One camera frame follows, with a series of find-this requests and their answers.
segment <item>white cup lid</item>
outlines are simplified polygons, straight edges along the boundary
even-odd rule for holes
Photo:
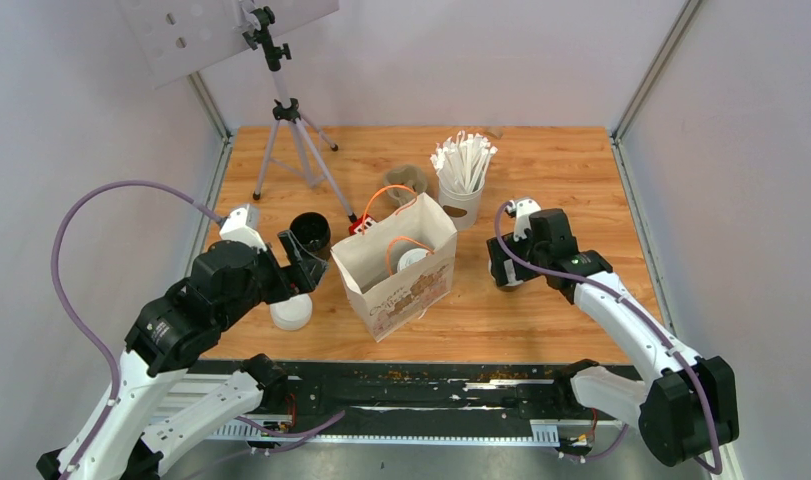
[[[282,330],[299,330],[311,320],[314,303],[308,295],[296,295],[290,300],[270,305],[273,323]]]
[[[396,266],[396,271],[401,272],[406,267],[413,265],[420,260],[426,258],[426,255],[429,254],[429,251],[425,248],[414,248],[405,252],[404,255],[399,257],[399,263]]]

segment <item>white gift bag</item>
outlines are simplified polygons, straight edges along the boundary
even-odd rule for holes
[[[432,253],[397,272],[399,258],[415,248],[400,237],[422,244]],[[452,220],[422,193],[365,233],[332,247],[331,257],[340,270],[349,303],[377,342],[450,292],[457,240]]]

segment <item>brown label on cup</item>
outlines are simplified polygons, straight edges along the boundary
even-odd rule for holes
[[[458,207],[453,207],[452,205],[444,205],[443,211],[446,212],[452,218],[461,218],[467,215],[466,210],[462,210]]]

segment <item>gray wall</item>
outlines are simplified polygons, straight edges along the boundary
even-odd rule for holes
[[[613,126],[683,0],[340,3],[277,38],[290,94],[319,123]],[[260,50],[203,77],[233,128],[272,122]]]
[[[155,91],[111,0],[0,2],[0,479],[74,438],[109,381],[50,282],[51,244],[82,194],[124,178],[203,197],[217,141],[192,90]],[[183,270],[198,213],[143,189],[88,204],[63,281],[112,350]]]
[[[735,369],[745,478],[811,478],[811,0],[706,2],[626,140],[674,323]]]

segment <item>scratched black surface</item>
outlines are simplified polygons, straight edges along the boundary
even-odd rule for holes
[[[582,409],[562,415],[555,408],[551,385],[467,389],[468,382],[491,379],[550,379],[564,365],[448,363],[279,362],[289,375],[297,399],[297,429],[306,430],[331,415],[346,416],[328,434],[505,437],[530,436],[529,419],[590,419]],[[202,360],[191,373],[227,375],[239,368],[233,360]],[[609,366],[614,373],[637,379],[631,366]],[[406,407],[378,411],[359,407]],[[443,410],[413,410],[440,408]],[[286,413],[286,406],[278,413]]]

